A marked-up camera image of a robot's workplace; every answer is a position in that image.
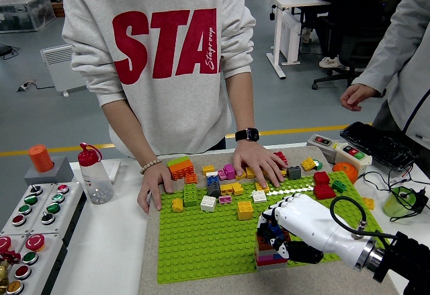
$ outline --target sneaker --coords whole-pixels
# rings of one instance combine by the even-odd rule
[[[320,67],[324,69],[332,69],[332,68],[339,68],[342,65],[342,63],[339,61],[339,57],[336,56],[335,58],[329,58],[326,56],[320,61]]]
[[[302,30],[302,43],[309,43],[310,39],[310,28],[304,28]]]

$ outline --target gray sweatshirt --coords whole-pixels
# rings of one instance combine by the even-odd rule
[[[430,149],[430,0],[402,0],[367,69],[353,83],[380,93],[403,132]]]
[[[64,10],[72,69],[101,106],[128,100],[157,155],[204,152],[224,137],[232,118],[221,72],[251,71],[245,0],[64,0]]]

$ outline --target yellow floor stripe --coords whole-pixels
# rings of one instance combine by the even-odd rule
[[[309,127],[309,128],[295,128],[295,129],[283,129],[283,130],[266,130],[260,132],[260,136],[272,136],[272,135],[285,135],[285,134],[300,134],[304,132],[324,132],[330,130],[342,130],[348,125],[339,126],[323,126],[323,127]],[[227,134],[226,138],[234,138],[234,134]],[[99,144],[94,145],[97,149],[112,149],[115,147],[114,144]],[[48,149],[49,153],[62,153],[62,152],[74,152],[80,151],[81,147],[71,146],[71,147],[55,147]],[[10,151],[10,152],[0,152],[0,157],[6,156],[20,156],[28,155],[28,151]]]

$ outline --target black smartwatch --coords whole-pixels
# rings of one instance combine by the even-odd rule
[[[246,139],[250,140],[251,142],[257,142],[260,139],[258,129],[256,128],[247,128],[244,130],[239,130],[234,136],[236,138],[236,141]]]

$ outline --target gray floor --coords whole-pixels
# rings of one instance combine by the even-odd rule
[[[363,111],[349,112],[339,104],[339,97],[346,89],[346,81],[324,83],[318,91],[311,90],[315,78],[324,77],[318,67],[322,58],[318,41],[302,47],[300,65],[282,69],[287,79],[280,80],[266,53],[273,45],[274,22],[269,20],[271,0],[246,0],[257,20],[254,30],[253,81],[255,88],[255,117],[258,129],[284,130],[338,126],[354,121],[371,122],[381,101],[371,99],[363,104]],[[0,34],[0,43],[20,47],[19,56],[0,60],[0,153],[26,151],[35,144],[48,148],[78,146],[85,141],[91,144],[110,143],[108,123],[101,112],[97,98],[85,88],[70,90],[64,98],[55,89],[17,92],[27,80],[34,79],[39,87],[52,86],[48,69],[40,50],[64,44],[61,38],[63,18],[58,18],[44,29],[28,33]],[[339,138],[339,131],[319,132],[324,136]],[[312,132],[262,136],[261,144],[304,142]],[[233,139],[227,147],[234,147]],[[103,149],[105,158],[123,157],[116,149]],[[63,152],[52,156],[67,156],[77,160],[78,152]],[[26,190],[24,175],[31,165],[29,156],[0,156],[0,226],[3,226]]]

